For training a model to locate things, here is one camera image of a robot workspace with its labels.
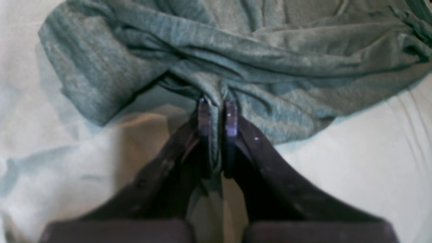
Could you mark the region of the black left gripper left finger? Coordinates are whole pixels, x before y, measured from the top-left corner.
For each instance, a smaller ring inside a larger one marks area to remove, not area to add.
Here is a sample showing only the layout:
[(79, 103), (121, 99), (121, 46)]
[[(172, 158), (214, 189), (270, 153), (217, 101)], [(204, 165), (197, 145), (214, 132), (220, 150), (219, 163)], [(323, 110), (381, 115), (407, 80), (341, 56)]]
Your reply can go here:
[(106, 203), (77, 219), (50, 223), (40, 243), (194, 243), (189, 199), (211, 177), (211, 119), (201, 98), (195, 115), (157, 156)]

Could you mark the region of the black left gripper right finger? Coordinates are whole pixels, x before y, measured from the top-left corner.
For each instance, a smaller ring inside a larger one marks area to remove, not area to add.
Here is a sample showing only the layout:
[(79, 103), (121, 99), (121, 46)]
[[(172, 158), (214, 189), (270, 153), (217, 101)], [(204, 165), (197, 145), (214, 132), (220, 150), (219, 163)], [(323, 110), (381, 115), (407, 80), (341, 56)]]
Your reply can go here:
[(225, 104), (225, 177), (240, 186), (250, 225), (244, 243), (398, 243), (392, 225), (319, 189), (267, 137)]

